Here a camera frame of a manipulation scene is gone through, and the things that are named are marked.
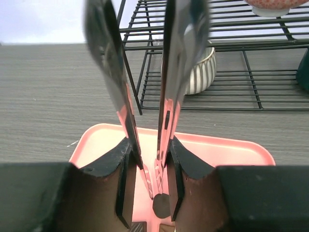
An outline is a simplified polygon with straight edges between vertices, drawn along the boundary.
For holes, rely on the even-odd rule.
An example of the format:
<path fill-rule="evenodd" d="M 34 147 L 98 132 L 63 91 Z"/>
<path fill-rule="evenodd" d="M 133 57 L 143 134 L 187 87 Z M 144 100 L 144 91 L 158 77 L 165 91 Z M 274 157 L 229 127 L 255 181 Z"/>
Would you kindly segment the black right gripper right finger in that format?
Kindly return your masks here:
<path fill-rule="evenodd" d="M 212 167 L 174 138 L 167 157 L 171 220 L 179 232 L 306 232 L 308 166 Z"/>

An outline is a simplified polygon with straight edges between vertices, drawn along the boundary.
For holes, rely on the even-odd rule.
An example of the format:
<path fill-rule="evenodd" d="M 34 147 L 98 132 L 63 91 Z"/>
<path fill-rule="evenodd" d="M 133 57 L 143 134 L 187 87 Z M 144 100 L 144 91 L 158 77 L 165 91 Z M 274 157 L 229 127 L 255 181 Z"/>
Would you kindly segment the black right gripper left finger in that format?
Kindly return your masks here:
<path fill-rule="evenodd" d="M 3 232 L 127 232 L 136 163 L 128 139 L 83 168 L 69 162 L 2 163 Z"/>

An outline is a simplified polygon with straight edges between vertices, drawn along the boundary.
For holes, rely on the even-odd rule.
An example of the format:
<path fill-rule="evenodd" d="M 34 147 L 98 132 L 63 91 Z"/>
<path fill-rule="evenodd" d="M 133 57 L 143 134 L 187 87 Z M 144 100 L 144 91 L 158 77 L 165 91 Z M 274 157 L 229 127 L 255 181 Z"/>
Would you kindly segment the stainless steel tongs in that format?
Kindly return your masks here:
<path fill-rule="evenodd" d="M 154 163 L 159 192 L 163 191 L 167 153 L 177 127 L 190 72 L 208 46 L 209 27 L 207 1 L 167 1 L 157 154 Z M 86 1 L 84 34 L 91 57 L 102 72 L 120 123 L 130 141 L 146 188 L 149 195 L 152 195 L 150 174 L 141 158 L 137 126 L 126 78 L 123 42 L 111 1 Z"/>

